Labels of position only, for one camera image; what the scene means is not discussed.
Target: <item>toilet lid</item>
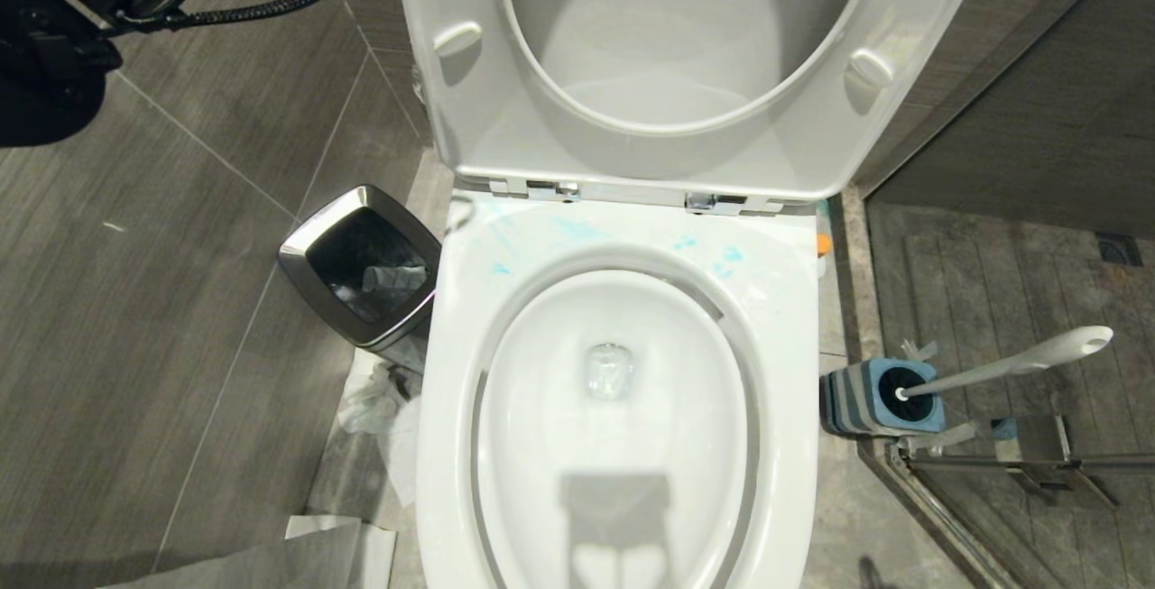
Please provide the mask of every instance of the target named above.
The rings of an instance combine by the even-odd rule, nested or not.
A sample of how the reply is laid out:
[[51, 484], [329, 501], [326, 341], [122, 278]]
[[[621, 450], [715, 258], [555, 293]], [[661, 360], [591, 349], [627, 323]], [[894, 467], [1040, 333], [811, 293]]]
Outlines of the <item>toilet lid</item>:
[[500, 584], [710, 586], [738, 545], [746, 432], [733, 351], [693, 298], [620, 270], [544, 290], [501, 336], [477, 423]]
[[459, 174], [668, 204], [836, 194], [961, 0], [404, 2]]

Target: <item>trash can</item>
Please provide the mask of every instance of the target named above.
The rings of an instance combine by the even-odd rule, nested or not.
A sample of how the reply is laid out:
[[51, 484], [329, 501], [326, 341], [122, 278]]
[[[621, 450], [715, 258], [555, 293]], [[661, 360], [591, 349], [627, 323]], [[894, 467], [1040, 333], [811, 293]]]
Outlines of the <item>trash can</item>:
[[417, 216], [378, 187], [359, 186], [310, 216], [277, 261], [333, 329], [380, 352], [429, 325], [440, 255]]

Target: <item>toilet bowl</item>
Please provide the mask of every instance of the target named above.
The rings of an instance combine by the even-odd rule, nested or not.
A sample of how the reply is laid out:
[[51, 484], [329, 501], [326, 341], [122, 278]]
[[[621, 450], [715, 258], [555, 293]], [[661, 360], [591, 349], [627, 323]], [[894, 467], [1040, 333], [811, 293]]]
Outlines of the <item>toilet bowl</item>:
[[797, 587], [817, 224], [961, 0], [403, 0], [457, 185], [432, 589]]

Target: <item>toilet seat hinge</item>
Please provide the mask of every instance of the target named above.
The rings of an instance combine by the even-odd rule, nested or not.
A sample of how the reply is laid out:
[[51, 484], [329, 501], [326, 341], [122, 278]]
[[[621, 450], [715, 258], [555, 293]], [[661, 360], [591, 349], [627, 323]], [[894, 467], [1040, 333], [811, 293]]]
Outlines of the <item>toilet seat hinge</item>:
[[527, 194], [534, 201], [573, 202], [581, 200], [581, 187], [574, 181], [526, 181]]
[[746, 197], [743, 195], [686, 193], [686, 213], [695, 215], [738, 216], [745, 207]]

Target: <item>blue cleaning residue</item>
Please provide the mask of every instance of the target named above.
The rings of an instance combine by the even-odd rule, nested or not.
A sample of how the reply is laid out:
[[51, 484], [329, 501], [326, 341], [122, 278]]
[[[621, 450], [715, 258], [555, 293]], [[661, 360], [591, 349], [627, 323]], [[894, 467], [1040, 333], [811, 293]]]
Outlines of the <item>blue cleaning residue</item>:
[[673, 249], [681, 251], [684, 248], [693, 248], [695, 246], [698, 246], [698, 238], [694, 236], [685, 236], [678, 244], [673, 245]]
[[605, 233], [584, 222], [571, 222], [569, 219], [562, 219], [561, 216], [554, 216], [553, 223], [557, 224], [558, 229], [566, 237], [574, 241], [595, 240], [605, 237]]

